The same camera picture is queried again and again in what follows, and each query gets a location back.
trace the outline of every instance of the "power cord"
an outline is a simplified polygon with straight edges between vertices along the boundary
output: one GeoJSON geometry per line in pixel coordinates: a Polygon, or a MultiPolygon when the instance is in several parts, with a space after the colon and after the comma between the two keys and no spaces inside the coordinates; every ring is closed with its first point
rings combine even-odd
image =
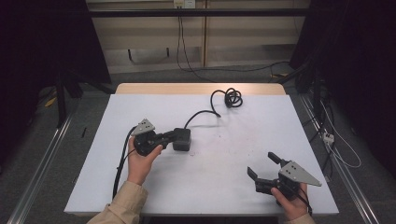
{"type": "MultiPolygon", "coordinates": [[[[294,9],[294,7],[295,7],[294,4],[295,4],[295,0],[293,0],[292,6],[291,6],[292,9],[294,9]]],[[[300,37],[300,32],[298,31],[298,28],[297,28],[297,23],[296,23],[296,17],[295,16],[293,16],[293,20],[294,20],[294,28],[295,28],[296,34],[297,34],[298,37],[300,37]]]]}
{"type": "Polygon", "coordinates": [[[309,139],[309,143],[312,143],[312,141],[314,141],[314,139],[322,132],[322,129],[324,128],[326,119],[320,119],[321,123],[319,124],[319,129],[317,132],[315,132],[315,134],[309,139]]]}
{"type": "Polygon", "coordinates": [[[227,91],[221,91],[221,90],[217,90],[214,91],[212,93],[212,95],[210,96],[210,105],[212,106],[212,110],[201,110],[198,111],[197,113],[195,113],[186,123],[186,125],[184,125],[184,129],[187,128],[187,126],[189,125],[190,121],[192,119],[194,119],[197,115],[201,114],[201,113],[211,113],[216,115],[218,118],[221,118],[221,115],[216,112],[215,107],[213,106],[213,96],[217,93],[217,92],[222,92],[224,93],[224,104],[226,104],[226,106],[228,108],[232,108],[232,107],[239,107],[242,105],[243,100],[242,100],[242,93],[240,91],[236,91],[234,88],[230,88],[227,91]]]}
{"type": "MultiPolygon", "coordinates": [[[[329,118],[329,122],[334,125],[334,123],[335,123],[334,113],[332,112],[332,106],[330,105],[330,99],[328,99],[328,98],[324,99],[324,102],[325,102],[326,106],[329,107],[329,109],[330,109],[330,111],[332,113],[332,118],[331,119],[329,118]]],[[[331,134],[332,134],[332,139],[330,139],[330,140],[332,141],[332,144],[330,145],[330,147],[332,148],[332,150],[330,150],[330,151],[326,150],[327,157],[326,157],[326,160],[323,163],[323,166],[321,168],[322,173],[324,173],[324,170],[326,169],[327,163],[330,162],[329,178],[332,178],[332,161],[330,160],[330,158],[331,158],[332,152],[334,151],[334,148],[335,148],[335,137],[334,137],[334,128],[333,127],[332,127],[332,130],[331,130],[331,134]]],[[[324,148],[326,149],[326,143],[325,143],[325,139],[324,139],[326,137],[325,135],[323,135],[322,143],[324,145],[324,148]]]]}
{"type": "Polygon", "coordinates": [[[277,64],[281,64],[281,63],[289,63],[289,62],[277,62],[277,63],[272,63],[270,65],[266,65],[264,67],[259,67],[259,68],[253,68],[253,69],[246,69],[246,70],[238,70],[238,69],[223,69],[223,68],[200,68],[200,69],[193,69],[190,65],[190,61],[189,58],[187,56],[187,51],[186,51],[186,43],[184,40],[184,26],[183,26],[183,19],[181,17],[178,17],[178,41],[177,41],[177,66],[180,68],[180,70],[185,71],[185,72],[193,72],[194,75],[202,80],[205,81],[209,81],[209,82],[213,82],[216,83],[216,81],[213,81],[209,78],[205,78],[205,77],[200,77],[198,76],[198,74],[196,74],[196,72],[198,71],[225,71],[225,72],[254,72],[254,71],[260,71],[266,68],[270,68],[271,70],[271,77],[270,80],[268,81],[268,83],[270,83],[273,79],[273,66],[277,65],[277,64]],[[179,53],[179,49],[180,49],[180,38],[181,41],[183,43],[183,51],[184,51],[184,56],[186,58],[186,62],[187,62],[187,66],[189,67],[189,69],[185,69],[183,67],[181,67],[180,65],[180,61],[178,59],[178,53],[179,53]]]}
{"type": "Polygon", "coordinates": [[[131,133],[134,131],[135,128],[136,128],[136,126],[134,126],[131,129],[131,131],[128,132],[128,134],[126,135],[126,138],[125,138],[125,143],[124,143],[124,146],[122,148],[120,165],[119,165],[119,167],[117,167],[116,179],[114,180],[113,199],[114,199],[114,197],[116,197],[117,190],[119,189],[119,182],[120,182],[120,177],[121,177],[121,172],[122,172],[123,165],[124,165],[126,159],[128,158],[129,154],[131,154],[131,152],[134,151],[134,150],[132,150],[132,151],[128,152],[128,154],[125,156],[125,149],[128,146],[128,141],[129,141],[129,138],[131,136],[131,133]]]}
{"type": "Polygon", "coordinates": [[[301,125],[302,125],[303,127],[305,127],[305,126],[306,126],[307,124],[309,124],[310,122],[313,122],[313,120],[316,119],[316,118],[317,118],[317,116],[314,116],[314,117],[312,117],[312,119],[309,119],[309,120],[306,120],[306,121],[302,122],[301,125]]]}
{"type": "Polygon", "coordinates": [[[189,58],[187,57],[186,43],[184,42],[183,19],[181,17],[178,17],[177,65],[182,71],[192,72],[196,77],[198,77],[198,78],[200,78],[202,80],[216,83],[215,81],[213,81],[213,80],[211,80],[209,78],[198,76],[198,74],[196,74],[195,71],[191,68],[189,58]],[[179,50],[179,47],[180,47],[180,37],[182,38],[182,41],[183,41],[184,56],[186,57],[187,65],[189,66],[190,70],[186,70],[186,69],[182,68],[180,66],[180,62],[178,61],[178,50],[179,50]]]}
{"type": "Polygon", "coordinates": [[[298,193],[298,190],[297,190],[297,192],[296,192],[296,191],[294,191],[291,187],[289,187],[288,185],[283,184],[283,183],[280,183],[280,184],[282,185],[282,187],[284,187],[284,188],[288,189],[289,191],[293,192],[293,194],[294,194],[298,199],[300,199],[303,203],[305,203],[305,205],[306,205],[306,207],[307,207],[307,209],[308,209],[308,214],[309,214],[309,216],[312,216],[312,207],[311,207],[311,205],[309,204],[308,195],[305,193],[305,191],[303,191],[301,188],[299,188],[299,190],[304,194],[304,196],[305,196],[306,199],[304,199],[304,198],[298,193]]]}

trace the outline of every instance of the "wall outlet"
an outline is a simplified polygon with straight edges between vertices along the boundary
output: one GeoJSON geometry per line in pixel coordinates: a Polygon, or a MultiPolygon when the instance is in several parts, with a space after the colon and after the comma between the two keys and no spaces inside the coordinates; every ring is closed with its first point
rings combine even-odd
{"type": "Polygon", "coordinates": [[[184,0],[184,8],[195,8],[195,0],[184,0]]]}
{"type": "Polygon", "coordinates": [[[175,8],[184,8],[184,0],[174,0],[175,8]]]}

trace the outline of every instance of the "human arm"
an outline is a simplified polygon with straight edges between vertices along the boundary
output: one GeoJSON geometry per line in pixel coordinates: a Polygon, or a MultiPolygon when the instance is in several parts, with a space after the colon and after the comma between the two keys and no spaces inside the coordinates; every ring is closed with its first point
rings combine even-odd
{"type": "MultiPolygon", "coordinates": [[[[315,224],[314,219],[307,213],[307,205],[298,197],[289,201],[277,188],[272,188],[271,192],[285,210],[285,217],[287,219],[285,224],[315,224]]],[[[307,201],[306,193],[307,185],[301,183],[299,194],[307,201]]]]}
{"type": "Polygon", "coordinates": [[[128,142],[128,177],[113,202],[88,223],[138,223],[140,211],[146,202],[148,192],[142,187],[151,165],[163,146],[157,146],[147,157],[134,150],[134,137],[128,142]]]}

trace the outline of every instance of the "black curtain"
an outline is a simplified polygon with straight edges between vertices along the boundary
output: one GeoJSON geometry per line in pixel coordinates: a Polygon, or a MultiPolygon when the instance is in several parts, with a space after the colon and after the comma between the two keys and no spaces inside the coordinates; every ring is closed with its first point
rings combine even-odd
{"type": "Polygon", "coordinates": [[[0,162],[35,113],[39,91],[60,73],[69,82],[110,82],[91,17],[73,11],[88,12],[85,0],[0,3],[0,162]]]}
{"type": "MultiPolygon", "coordinates": [[[[396,176],[396,6],[388,0],[344,1],[343,6],[346,12],[317,71],[374,156],[396,176]]],[[[315,48],[309,39],[316,43],[323,34],[312,29],[326,27],[333,18],[321,19],[307,18],[294,66],[315,48]]]]}

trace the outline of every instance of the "sleeve cuff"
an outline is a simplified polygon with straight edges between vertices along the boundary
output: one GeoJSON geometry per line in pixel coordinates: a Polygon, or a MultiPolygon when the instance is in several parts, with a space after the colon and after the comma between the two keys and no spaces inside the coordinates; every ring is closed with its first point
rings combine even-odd
{"type": "Polygon", "coordinates": [[[148,192],[142,186],[125,181],[114,197],[113,203],[127,210],[140,212],[147,197],[148,192]]]}
{"type": "Polygon", "coordinates": [[[302,217],[297,217],[292,221],[287,221],[285,224],[315,224],[314,219],[309,216],[309,214],[305,214],[302,217]]]}

